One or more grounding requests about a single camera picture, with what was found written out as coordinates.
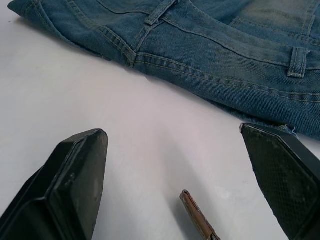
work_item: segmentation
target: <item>belt loop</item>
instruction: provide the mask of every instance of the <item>belt loop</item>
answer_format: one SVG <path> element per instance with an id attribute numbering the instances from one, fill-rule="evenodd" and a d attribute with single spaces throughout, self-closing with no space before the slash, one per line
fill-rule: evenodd
<path id="1" fill-rule="evenodd" d="M 159 6 L 151 13 L 151 15 L 144 20 L 145 24 L 152 26 L 153 24 L 158 23 L 159 18 L 175 3 L 180 2 L 181 0 L 164 0 L 160 3 Z"/>
<path id="2" fill-rule="evenodd" d="M 303 79 L 306 72 L 307 66 L 307 54 L 309 50 L 302 47 L 294 47 L 292 50 L 291 62 L 289 71 L 287 72 L 288 77 Z"/>

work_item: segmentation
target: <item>blue denim jeans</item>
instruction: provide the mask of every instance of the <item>blue denim jeans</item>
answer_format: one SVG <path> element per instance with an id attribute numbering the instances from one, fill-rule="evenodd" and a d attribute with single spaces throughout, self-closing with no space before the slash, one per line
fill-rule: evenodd
<path id="1" fill-rule="evenodd" d="M 84 51 L 320 140 L 319 0 L 14 0 Z"/>

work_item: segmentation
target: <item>brown leather strap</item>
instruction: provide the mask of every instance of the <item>brown leather strap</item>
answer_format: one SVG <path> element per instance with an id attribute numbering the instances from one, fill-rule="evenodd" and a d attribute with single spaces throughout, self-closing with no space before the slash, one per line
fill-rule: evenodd
<path id="1" fill-rule="evenodd" d="M 193 224 L 195 225 L 196 229 L 203 237 L 203 239 L 221 240 L 187 190 L 183 190 L 180 195 L 180 199 L 182 200 Z"/>

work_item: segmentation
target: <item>jeans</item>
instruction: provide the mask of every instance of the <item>jeans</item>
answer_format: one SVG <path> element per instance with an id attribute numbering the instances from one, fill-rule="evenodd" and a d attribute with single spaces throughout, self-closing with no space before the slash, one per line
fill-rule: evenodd
<path id="1" fill-rule="evenodd" d="M 320 140 L 320 0 L 14 0 L 72 46 Z"/>

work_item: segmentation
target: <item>white table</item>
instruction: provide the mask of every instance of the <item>white table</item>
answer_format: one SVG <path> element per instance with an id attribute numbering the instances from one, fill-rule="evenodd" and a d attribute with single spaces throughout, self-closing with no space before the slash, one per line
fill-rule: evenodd
<path id="1" fill-rule="evenodd" d="M 261 193 L 241 120 L 159 79 L 90 56 L 0 3 L 0 215 L 55 146 L 109 137 L 94 240 L 200 240 L 193 195 L 221 240 L 286 240 Z M 320 158 L 320 142 L 301 137 Z"/>

